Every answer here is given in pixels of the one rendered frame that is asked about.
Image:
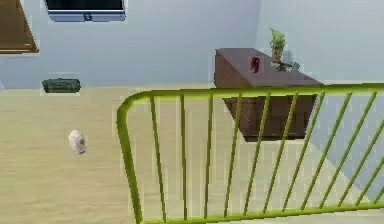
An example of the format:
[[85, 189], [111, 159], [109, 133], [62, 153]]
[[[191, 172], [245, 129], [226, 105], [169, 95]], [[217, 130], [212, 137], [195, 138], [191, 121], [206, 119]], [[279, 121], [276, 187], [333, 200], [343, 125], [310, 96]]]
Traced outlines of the dark brown wooden cabinet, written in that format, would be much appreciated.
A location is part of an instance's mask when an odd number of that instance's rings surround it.
[[[257, 73], [251, 59], [260, 58]], [[297, 71], [278, 71], [272, 58], [253, 48], [219, 48], [215, 54], [214, 84], [217, 88], [258, 88], [274, 86], [318, 85], [319, 81]], [[317, 95], [299, 96], [296, 101], [287, 139], [304, 139]], [[263, 140], [280, 140], [288, 119], [292, 95], [271, 96], [262, 133]], [[241, 103], [239, 129], [247, 142], [258, 140], [265, 97], [244, 97]]]

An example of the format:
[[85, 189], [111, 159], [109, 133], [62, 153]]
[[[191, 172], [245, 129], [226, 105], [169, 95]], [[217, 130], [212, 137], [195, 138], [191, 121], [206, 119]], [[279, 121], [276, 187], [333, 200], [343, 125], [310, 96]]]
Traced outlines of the small dark green dish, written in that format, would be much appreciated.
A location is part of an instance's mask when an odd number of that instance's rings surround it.
[[300, 68], [300, 65], [297, 62], [284, 63], [282, 61], [272, 61], [271, 66], [278, 71], [285, 72], [297, 72]]

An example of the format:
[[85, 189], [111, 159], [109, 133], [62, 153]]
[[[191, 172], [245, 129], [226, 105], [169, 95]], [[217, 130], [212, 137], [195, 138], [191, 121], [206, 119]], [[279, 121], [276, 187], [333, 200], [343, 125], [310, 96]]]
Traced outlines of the green potted house plant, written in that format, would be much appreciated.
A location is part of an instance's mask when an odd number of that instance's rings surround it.
[[280, 63], [286, 45], [285, 35], [278, 30], [271, 29], [272, 40], [270, 42], [272, 61]]

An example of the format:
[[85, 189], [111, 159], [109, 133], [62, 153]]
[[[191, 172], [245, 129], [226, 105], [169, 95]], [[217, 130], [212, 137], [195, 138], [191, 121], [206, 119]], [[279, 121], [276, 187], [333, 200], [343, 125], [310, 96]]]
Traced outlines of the small white lumpy object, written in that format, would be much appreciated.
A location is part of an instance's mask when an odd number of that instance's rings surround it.
[[68, 143], [75, 154], [80, 155], [85, 152], [85, 137], [80, 131], [72, 130], [68, 135]]

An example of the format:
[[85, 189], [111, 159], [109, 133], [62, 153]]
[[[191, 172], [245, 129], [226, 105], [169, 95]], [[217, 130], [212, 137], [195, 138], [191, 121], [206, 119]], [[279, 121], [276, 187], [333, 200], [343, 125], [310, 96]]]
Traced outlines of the silver framed television set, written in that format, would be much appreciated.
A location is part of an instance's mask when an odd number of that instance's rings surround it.
[[125, 0], [44, 0], [54, 22], [124, 21]]

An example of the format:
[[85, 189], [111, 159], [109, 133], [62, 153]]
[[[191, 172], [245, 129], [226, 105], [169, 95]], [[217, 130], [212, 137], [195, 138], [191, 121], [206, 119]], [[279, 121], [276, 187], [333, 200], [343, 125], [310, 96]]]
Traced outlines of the green slatted bed frame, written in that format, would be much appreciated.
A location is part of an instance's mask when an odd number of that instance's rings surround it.
[[[361, 126], [364, 123], [364, 120], [370, 111], [370, 108], [377, 96], [378, 93], [384, 92], [384, 83], [362, 83], [362, 84], [331, 84], [331, 85], [307, 85], [307, 86], [274, 86], [274, 87], [260, 87], [257, 89], [245, 89], [245, 88], [235, 88], [235, 89], [217, 89], [217, 88], [210, 88], [210, 89], [180, 89], [180, 90], [151, 90], [151, 91], [143, 91], [136, 93], [132, 96], [129, 96], [124, 100], [124, 102], [120, 105], [120, 107], [117, 110], [117, 131], [119, 136], [119, 141], [121, 145], [122, 155], [123, 155], [123, 161], [125, 165], [125, 171], [127, 176], [127, 181], [129, 185], [130, 195], [131, 195], [131, 202], [134, 210], [134, 217], [136, 224], [207, 224], [207, 223], [220, 223], [220, 222], [229, 222], [229, 221], [242, 221], [242, 220], [255, 220], [255, 219], [265, 219], [265, 218], [278, 218], [278, 217], [290, 217], [290, 216], [300, 216], [300, 215], [313, 215], [313, 214], [325, 214], [325, 213], [334, 213], [334, 212], [347, 212], [347, 211], [359, 211], [359, 210], [370, 210], [370, 209], [384, 209], [384, 200], [381, 200], [381, 197], [384, 194], [384, 186], [382, 187], [381, 191], [378, 193], [374, 201], [370, 201], [368, 203], [361, 203], [361, 200], [365, 196], [366, 192], [369, 190], [372, 182], [375, 180], [377, 175], [379, 174], [380, 170], [382, 169], [382, 166], [384, 164], [384, 157], [381, 159], [380, 164], [372, 174], [370, 180], [366, 184], [365, 188], [363, 189], [362, 193], [360, 194], [359, 198], [354, 202], [353, 204], [343, 204], [343, 201], [347, 194], [349, 193], [349, 190], [354, 183], [355, 178], [358, 176], [358, 174], [361, 171], [362, 166], [364, 165], [369, 153], [371, 152], [374, 144], [377, 142], [377, 139], [379, 138], [382, 130], [384, 129], [384, 119], [380, 123], [379, 128], [377, 129], [369, 147], [367, 148], [362, 160], [359, 163], [359, 166], [357, 167], [353, 178], [348, 183], [348, 186], [346, 187], [343, 195], [340, 197], [340, 200], [337, 205], [333, 206], [324, 206], [324, 203], [326, 202], [326, 199], [329, 195], [330, 190], [332, 189], [334, 182], [337, 179], [337, 175], [343, 166], [343, 163], [346, 159], [346, 157], [349, 154], [349, 150], [352, 147], [357, 134], [359, 133]], [[308, 142], [312, 136], [313, 128], [315, 126], [315, 123], [317, 121], [317, 117], [319, 115], [320, 109], [322, 107], [324, 98], [327, 94], [344, 94], [345, 98], [343, 105], [340, 109], [339, 115], [334, 123], [334, 127], [332, 129], [332, 132], [327, 140], [327, 145], [325, 148], [325, 151], [322, 154], [322, 157], [319, 161], [319, 164], [317, 166], [316, 172], [312, 178], [311, 184], [308, 188], [308, 191], [305, 195], [305, 198], [302, 202], [302, 205], [298, 209], [287, 209], [287, 204], [289, 202], [295, 181], [297, 179], [298, 172], [301, 168], [302, 160], [305, 156]], [[352, 138], [349, 142], [349, 145], [343, 154], [342, 161], [340, 162], [334, 176], [332, 177], [332, 181], [329, 184], [325, 195], [318, 207], [309, 207], [307, 208], [307, 202], [308, 199], [313, 191], [313, 187], [315, 185], [315, 182], [320, 174], [321, 168], [323, 166], [323, 163], [325, 161], [325, 157], [328, 154], [329, 148], [333, 142], [333, 139], [336, 135], [336, 131], [338, 130], [341, 120], [345, 114], [345, 110], [348, 106], [348, 103], [354, 93], [372, 93], [371, 97], [368, 101], [368, 104], [364, 110], [364, 113], [357, 124], [356, 130], [352, 135]], [[286, 125], [285, 129], [282, 135], [282, 140], [280, 144], [280, 148], [278, 151], [278, 156], [276, 159], [276, 163], [272, 172], [272, 177], [270, 180], [267, 196], [265, 199], [263, 210], [260, 212], [254, 212], [249, 213], [248, 212], [248, 204], [250, 195], [252, 193], [252, 186], [255, 176], [255, 170], [258, 160], [258, 154], [260, 150], [261, 145], [261, 137], [258, 137], [257, 145], [254, 153], [254, 159], [253, 159], [253, 165], [251, 169], [251, 176], [248, 183], [247, 193], [246, 193], [246, 201], [244, 204], [243, 212], [240, 214], [234, 214], [229, 215], [228, 214], [228, 206], [229, 206], [229, 196], [231, 192], [231, 185], [232, 185], [232, 176], [233, 176], [233, 166], [234, 166], [234, 157], [236, 154], [236, 141], [237, 141], [237, 132], [239, 130], [239, 117], [240, 117], [240, 107], [242, 100], [247, 97], [265, 97], [264, 106], [263, 106], [263, 113], [262, 113], [262, 119], [259, 129], [259, 134], [261, 135], [264, 131], [264, 126], [266, 123], [266, 118], [268, 114], [268, 107], [270, 104], [271, 97], [280, 97], [280, 96], [290, 96], [292, 95], [292, 101], [290, 104], [289, 113], [287, 115]], [[293, 179], [290, 183], [289, 190], [287, 192], [287, 195], [285, 197], [284, 205], [280, 210], [268, 210], [269, 200], [272, 194], [272, 190], [274, 187], [277, 171], [280, 165], [281, 156], [284, 150], [286, 138], [288, 135], [288, 130], [291, 125], [292, 116], [294, 113], [294, 110], [296, 108], [297, 100], [299, 96], [309, 96], [309, 95], [318, 95], [318, 103], [315, 109], [315, 114], [312, 118], [312, 123], [310, 125], [308, 133], [305, 135], [305, 141], [303, 148], [301, 150], [301, 154], [299, 157], [299, 160], [297, 162], [295, 172], [293, 174]], [[155, 112], [155, 98], [159, 97], [173, 97], [177, 96], [180, 100], [180, 105], [182, 107], [181, 110], [181, 138], [182, 138], [182, 170], [183, 170], [183, 219], [170, 219], [167, 218], [166, 213], [166, 203], [164, 199], [164, 186], [163, 186], [163, 175], [162, 175], [162, 167], [161, 167], [161, 153], [159, 148], [159, 137], [158, 137], [158, 126], [156, 121], [156, 112]], [[207, 130], [208, 130], [208, 137], [207, 137], [207, 149], [206, 149], [206, 180], [205, 180], [205, 193], [204, 193], [204, 216], [203, 218], [189, 218], [188, 217], [188, 211], [186, 207], [187, 198], [186, 198], [186, 156], [185, 156], [185, 110], [184, 110], [184, 103], [185, 103], [185, 97], [202, 97], [202, 96], [209, 96], [209, 103], [208, 103], [208, 124], [207, 124]], [[224, 211], [222, 216], [208, 216], [208, 199], [209, 199], [209, 169], [210, 169], [210, 152], [211, 152], [211, 132], [212, 132], [212, 125], [213, 125], [213, 98], [215, 96], [220, 96], [224, 98], [233, 98], [237, 97], [237, 106], [236, 106], [236, 118], [235, 118], [235, 125], [233, 131], [233, 139], [232, 139], [232, 149], [231, 149], [231, 161], [230, 161], [230, 167], [229, 167], [229, 174], [228, 174], [228, 181], [226, 186], [226, 196], [225, 196], [225, 203], [224, 203]], [[133, 156], [132, 156], [132, 148], [130, 144], [130, 137], [127, 129], [127, 115], [130, 107], [136, 103], [136, 101], [140, 101], [142, 99], [149, 99], [150, 105], [151, 105], [151, 116], [152, 116], [152, 127], [153, 127], [153, 136], [154, 136], [154, 145], [155, 145], [155, 153], [156, 153], [156, 162], [157, 162], [157, 174], [158, 174], [158, 180], [159, 180], [159, 191], [160, 191], [160, 204], [162, 209], [162, 220], [157, 221], [145, 221], [143, 220], [143, 214], [142, 214], [142, 207], [141, 207], [141, 201], [140, 196], [138, 193], [138, 186], [137, 186], [137, 178], [135, 173], [135, 167], [133, 162]]]

